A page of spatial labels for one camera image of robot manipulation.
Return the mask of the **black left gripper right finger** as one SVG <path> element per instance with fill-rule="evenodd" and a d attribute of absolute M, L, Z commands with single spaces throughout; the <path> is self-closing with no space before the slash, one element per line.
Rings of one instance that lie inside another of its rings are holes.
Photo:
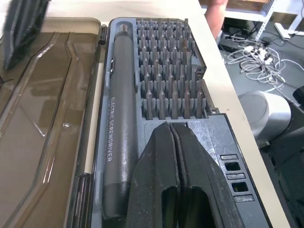
<path fill-rule="evenodd" d="M 181 181 L 179 227 L 243 228 L 222 170 L 196 135 L 180 123 L 172 123 L 171 132 Z"/>

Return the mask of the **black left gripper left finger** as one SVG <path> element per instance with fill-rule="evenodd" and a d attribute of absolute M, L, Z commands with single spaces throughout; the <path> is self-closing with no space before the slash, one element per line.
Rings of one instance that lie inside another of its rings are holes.
<path fill-rule="evenodd" d="M 128 228 L 180 228 L 185 176 L 176 133 L 184 123 L 154 128 L 134 170 L 126 217 Z"/>

